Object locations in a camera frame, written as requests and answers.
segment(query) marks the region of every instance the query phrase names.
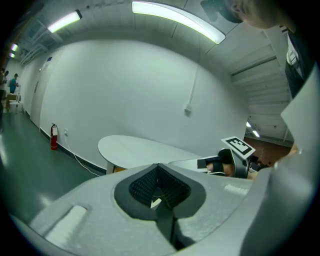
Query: blue shirt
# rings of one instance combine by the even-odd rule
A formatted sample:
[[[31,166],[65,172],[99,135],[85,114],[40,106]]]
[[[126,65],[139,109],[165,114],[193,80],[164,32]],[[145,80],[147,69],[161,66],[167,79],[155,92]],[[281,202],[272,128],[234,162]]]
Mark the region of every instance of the blue shirt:
[[[16,79],[12,79],[11,81],[10,81],[10,92],[14,92],[15,90],[16,90],[16,84],[17,83],[17,81],[16,81]]]

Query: table leg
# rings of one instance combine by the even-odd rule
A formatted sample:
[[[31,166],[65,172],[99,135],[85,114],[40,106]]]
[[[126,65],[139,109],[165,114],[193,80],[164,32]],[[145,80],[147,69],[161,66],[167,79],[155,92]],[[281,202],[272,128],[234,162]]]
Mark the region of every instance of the table leg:
[[[106,173],[105,174],[112,174],[114,172],[115,165],[106,161]]]

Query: power cord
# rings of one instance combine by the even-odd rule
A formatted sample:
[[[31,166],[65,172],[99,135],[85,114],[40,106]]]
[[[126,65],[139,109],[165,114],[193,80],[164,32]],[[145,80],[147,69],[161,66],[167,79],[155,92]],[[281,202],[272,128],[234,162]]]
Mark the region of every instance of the power cord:
[[[70,148],[70,146],[69,146],[69,144],[68,144],[68,142],[67,142],[67,136],[66,136],[66,135],[64,135],[64,141],[65,141],[66,145],[68,146],[69,151],[74,155],[75,159],[79,162],[79,164],[80,164],[83,168],[87,169],[89,173],[94,174],[94,175],[100,177],[100,175],[95,174],[94,172],[90,171],[87,167],[85,167],[85,166],[78,160],[78,158],[76,157],[75,153],[73,153],[73,151],[71,150],[71,148]]]

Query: person in blue shirt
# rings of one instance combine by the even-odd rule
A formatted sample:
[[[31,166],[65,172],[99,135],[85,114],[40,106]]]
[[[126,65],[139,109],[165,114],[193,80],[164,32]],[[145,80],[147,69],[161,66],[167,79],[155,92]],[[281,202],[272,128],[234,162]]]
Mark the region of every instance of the person in blue shirt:
[[[18,77],[18,74],[16,73],[16,74],[14,74],[14,78],[10,81],[9,87],[10,87],[11,94],[14,94],[16,87],[19,86],[19,84],[17,83],[17,77]]]

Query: fire extinguisher label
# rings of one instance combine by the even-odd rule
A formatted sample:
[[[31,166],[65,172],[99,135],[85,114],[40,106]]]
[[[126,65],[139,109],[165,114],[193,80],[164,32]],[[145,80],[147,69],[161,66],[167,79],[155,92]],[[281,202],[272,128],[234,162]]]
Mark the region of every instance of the fire extinguisher label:
[[[58,128],[57,128],[57,127],[53,127],[53,128],[52,128],[52,135],[53,135],[53,136],[58,135]]]

